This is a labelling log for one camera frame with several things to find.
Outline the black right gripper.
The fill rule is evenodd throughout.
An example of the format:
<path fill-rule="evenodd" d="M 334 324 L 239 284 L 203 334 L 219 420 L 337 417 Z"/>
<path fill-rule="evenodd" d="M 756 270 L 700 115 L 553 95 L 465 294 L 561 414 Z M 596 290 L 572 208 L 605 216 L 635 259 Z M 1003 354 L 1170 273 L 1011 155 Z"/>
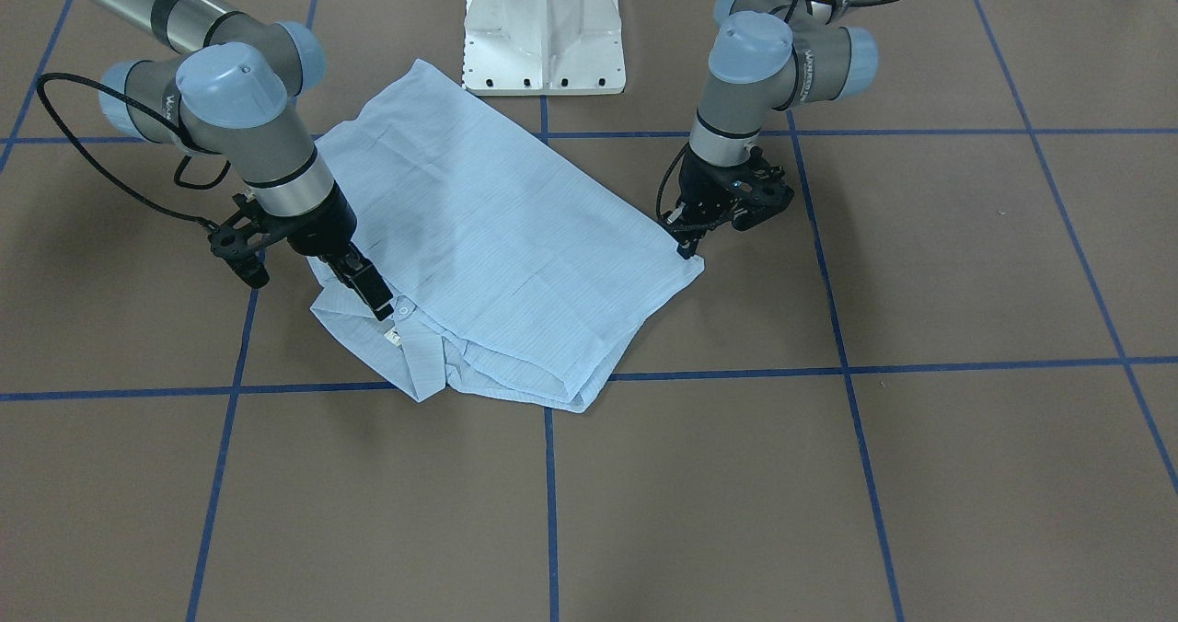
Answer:
<path fill-rule="evenodd" d="M 338 183 L 315 210 L 292 218 L 266 214 L 262 223 L 271 234 L 289 241 L 294 252 L 324 262 L 332 277 L 370 307 L 375 320 L 391 317 L 393 295 L 373 262 L 352 241 L 358 220 Z"/>

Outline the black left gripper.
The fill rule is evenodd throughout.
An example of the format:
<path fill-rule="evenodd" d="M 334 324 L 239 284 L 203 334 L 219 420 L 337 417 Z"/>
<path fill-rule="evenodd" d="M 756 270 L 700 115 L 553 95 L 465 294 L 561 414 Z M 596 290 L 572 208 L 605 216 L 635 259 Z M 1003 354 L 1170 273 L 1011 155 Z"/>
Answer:
<path fill-rule="evenodd" d="M 765 221 L 765 204 L 757 192 L 765 188 L 762 148 L 744 148 L 748 159 L 733 167 L 716 167 L 696 154 L 689 144 L 679 157 L 680 198 L 666 216 L 666 231 L 675 236 L 676 252 L 683 259 L 696 254 L 699 241 L 723 224 L 747 231 Z"/>

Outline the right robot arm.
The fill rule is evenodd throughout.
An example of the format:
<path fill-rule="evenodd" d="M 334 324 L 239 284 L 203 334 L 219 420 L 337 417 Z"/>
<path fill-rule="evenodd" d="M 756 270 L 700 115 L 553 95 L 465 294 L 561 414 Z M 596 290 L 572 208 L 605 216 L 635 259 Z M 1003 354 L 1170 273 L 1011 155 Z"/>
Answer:
<path fill-rule="evenodd" d="M 377 267 L 353 243 L 357 219 L 302 123 L 294 98 L 319 85 L 327 60 L 303 24 L 262 24 L 223 0 L 91 0 L 174 52 L 165 62 L 118 62 L 100 81 L 46 73 L 35 94 L 66 140 L 90 159 L 52 105 L 54 81 L 97 90 L 102 114 L 134 139 L 176 144 L 188 159 L 221 156 L 247 186 L 236 211 L 216 223 L 161 209 L 163 216 L 196 224 L 211 253 L 249 287 L 264 287 L 262 252 L 278 241 L 327 265 L 384 320 L 393 295 Z"/>

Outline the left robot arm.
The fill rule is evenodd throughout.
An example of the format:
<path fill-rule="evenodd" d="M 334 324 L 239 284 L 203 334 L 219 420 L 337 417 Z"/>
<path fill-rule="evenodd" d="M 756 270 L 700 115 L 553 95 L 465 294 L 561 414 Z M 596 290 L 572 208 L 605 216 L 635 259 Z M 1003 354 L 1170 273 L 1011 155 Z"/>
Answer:
<path fill-rule="evenodd" d="M 712 18 L 708 77 L 695 120 L 668 168 L 674 206 L 656 210 L 679 254 L 690 259 L 723 225 L 748 231 L 790 206 L 785 170 L 757 147 L 769 113 L 855 97 L 878 74 L 879 48 L 867 29 L 845 27 L 854 9 L 902 0 L 719 0 Z"/>

